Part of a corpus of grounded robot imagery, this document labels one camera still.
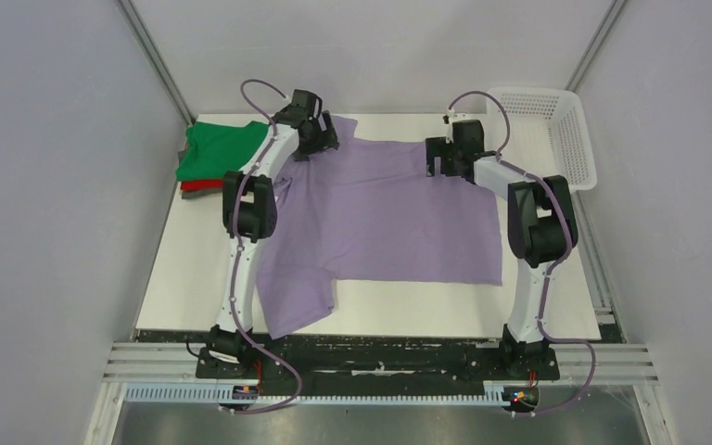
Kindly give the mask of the purple t shirt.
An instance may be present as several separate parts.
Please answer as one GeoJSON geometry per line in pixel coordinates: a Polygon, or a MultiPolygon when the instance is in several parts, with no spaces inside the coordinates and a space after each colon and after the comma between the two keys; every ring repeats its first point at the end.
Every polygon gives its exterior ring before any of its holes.
{"type": "Polygon", "coordinates": [[[496,336],[495,195],[428,176],[423,142],[361,139],[353,119],[334,125],[339,149],[278,176],[278,223],[257,278],[270,336],[496,336]]]}

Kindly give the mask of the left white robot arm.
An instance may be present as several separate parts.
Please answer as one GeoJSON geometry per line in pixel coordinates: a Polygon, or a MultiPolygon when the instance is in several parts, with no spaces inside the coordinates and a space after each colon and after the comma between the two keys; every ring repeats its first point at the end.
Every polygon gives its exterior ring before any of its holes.
{"type": "Polygon", "coordinates": [[[268,118],[269,129],[255,154],[222,186],[222,222],[229,236],[229,272],[222,308],[210,330],[206,349],[231,377],[247,375],[254,365],[244,335],[253,327],[252,299],[260,256],[278,222],[274,186],[289,159],[337,149],[331,115],[317,94],[296,89],[286,105],[268,118]]]}

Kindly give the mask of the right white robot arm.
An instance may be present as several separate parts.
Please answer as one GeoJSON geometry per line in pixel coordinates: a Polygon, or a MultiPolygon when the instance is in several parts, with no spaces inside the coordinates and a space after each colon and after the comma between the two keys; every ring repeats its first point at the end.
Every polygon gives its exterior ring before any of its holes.
{"type": "Polygon", "coordinates": [[[498,364],[511,378],[530,372],[550,349],[544,314],[558,267],[577,243],[565,177],[539,177],[485,148],[478,120],[444,121],[444,136],[426,139],[426,169],[460,177],[506,203],[506,234],[517,259],[515,300],[499,343],[498,364]]]}

